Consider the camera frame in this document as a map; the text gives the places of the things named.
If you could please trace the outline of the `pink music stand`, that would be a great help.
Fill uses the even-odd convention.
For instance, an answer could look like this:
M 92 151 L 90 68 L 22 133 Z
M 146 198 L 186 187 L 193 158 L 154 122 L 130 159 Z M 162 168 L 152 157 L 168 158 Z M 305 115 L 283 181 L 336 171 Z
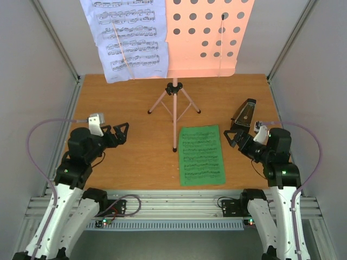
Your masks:
M 166 1 L 167 77 L 171 79 L 173 152 L 177 151 L 178 93 L 189 107 L 201 109 L 178 81 L 183 78 L 232 76 L 254 1 Z

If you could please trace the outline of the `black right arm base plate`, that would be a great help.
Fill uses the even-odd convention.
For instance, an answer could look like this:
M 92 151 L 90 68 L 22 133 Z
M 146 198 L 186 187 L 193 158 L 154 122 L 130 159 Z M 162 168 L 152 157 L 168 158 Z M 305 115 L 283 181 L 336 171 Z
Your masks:
M 222 199 L 220 202 L 223 217 L 249 217 L 247 209 L 239 199 Z

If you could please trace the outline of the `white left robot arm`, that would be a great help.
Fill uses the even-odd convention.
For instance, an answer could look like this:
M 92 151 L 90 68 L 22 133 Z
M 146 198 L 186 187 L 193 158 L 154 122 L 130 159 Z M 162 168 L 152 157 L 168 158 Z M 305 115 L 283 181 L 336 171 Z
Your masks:
M 15 253 L 14 259 L 69 259 L 86 224 L 108 212 L 106 191 L 84 187 L 92 163 L 106 149 L 126 142 L 129 124 L 101 126 L 96 119 L 88 124 L 71 131 L 42 221 L 26 249 Z

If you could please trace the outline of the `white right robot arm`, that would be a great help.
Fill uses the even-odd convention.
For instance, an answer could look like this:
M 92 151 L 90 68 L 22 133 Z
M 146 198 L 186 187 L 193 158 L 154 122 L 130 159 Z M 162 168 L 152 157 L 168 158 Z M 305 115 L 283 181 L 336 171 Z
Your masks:
M 255 221 L 262 242 L 262 259 L 310 259 L 300 212 L 301 187 L 298 167 L 290 162 L 291 134 L 282 128 L 262 126 L 256 136 L 242 129 L 224 131 L 229 145 L 263 166 L 274 206 L 271 216 L 263 190 L 245 189 L 239 208 Z

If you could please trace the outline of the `black metronome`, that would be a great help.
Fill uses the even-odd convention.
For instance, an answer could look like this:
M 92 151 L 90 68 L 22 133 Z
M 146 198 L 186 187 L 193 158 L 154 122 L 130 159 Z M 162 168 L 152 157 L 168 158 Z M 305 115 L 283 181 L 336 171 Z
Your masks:
M 230 130 L 236 131 L 238 129 L 249 133 L 252 118 L 254 115 L 256 100 L 248 98 L 236 110 L 234 116 L 231 118 Z

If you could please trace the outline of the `green sheet music page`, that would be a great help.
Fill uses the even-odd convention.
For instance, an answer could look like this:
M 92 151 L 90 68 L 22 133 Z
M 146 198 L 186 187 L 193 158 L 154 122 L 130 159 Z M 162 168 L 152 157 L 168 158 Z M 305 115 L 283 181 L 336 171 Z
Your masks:
M 178 139 L 181 186 L 226 183 L 218 125 L 183 127 Z

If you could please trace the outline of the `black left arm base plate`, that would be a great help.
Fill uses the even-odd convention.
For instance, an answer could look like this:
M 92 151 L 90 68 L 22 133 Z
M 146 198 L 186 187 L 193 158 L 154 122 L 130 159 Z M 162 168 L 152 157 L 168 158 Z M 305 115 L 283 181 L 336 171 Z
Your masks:
M 115 214 L 117 214 L 116 217 L 123 217 L 123 215 L 126 213 L 127 201 L 125 199 L 122 199 L 115 204 L 114 202 L 115 200 L 108 200 L 107 208 L 110 206 L 111 208 L 104 213 L 104 216 L 113 217 Z

